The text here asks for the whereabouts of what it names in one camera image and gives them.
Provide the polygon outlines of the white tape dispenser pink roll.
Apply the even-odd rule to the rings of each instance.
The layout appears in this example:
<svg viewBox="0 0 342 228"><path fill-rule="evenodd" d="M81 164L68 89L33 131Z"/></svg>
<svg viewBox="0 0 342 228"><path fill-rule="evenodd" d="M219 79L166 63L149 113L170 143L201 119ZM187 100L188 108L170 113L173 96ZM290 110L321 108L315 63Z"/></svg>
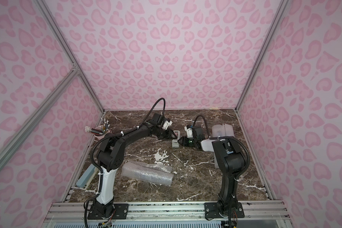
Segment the white tape dispenser pink roll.
<svg viewBox="0 0 342 228"><path fill-rule="evenodd" d="M178 143L178 140L180 139L180 131L175 130L174 134L175 134L175 138L172 139L172 148L179 148L180 144Z"/></svg>

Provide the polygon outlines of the bubble wrap sheet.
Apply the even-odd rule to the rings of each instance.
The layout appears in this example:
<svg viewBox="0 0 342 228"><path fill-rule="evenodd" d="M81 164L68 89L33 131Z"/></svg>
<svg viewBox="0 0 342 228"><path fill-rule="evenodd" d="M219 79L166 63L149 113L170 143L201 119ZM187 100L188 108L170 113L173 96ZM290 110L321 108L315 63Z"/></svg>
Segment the bubble wrap sheet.
<svg viewBox="0 0 342 228"><path fill-rule="evenodd" d="M171 166L163 164L129 161L123 166L121 175L148 183L171 186L173 182L172 171Z"/></svg>
<svg viewBox="0 0 342 228"><path fill-rule="evenodd" d="M225 136L235 136L233 126L229 124L223 124Z"/></svg>
<svg viewBox="0 0 342 228"><path fill-rule="evenodd" d="M212 137L224 137L226 130L224 124L216 124L212 127Z"/></svg>

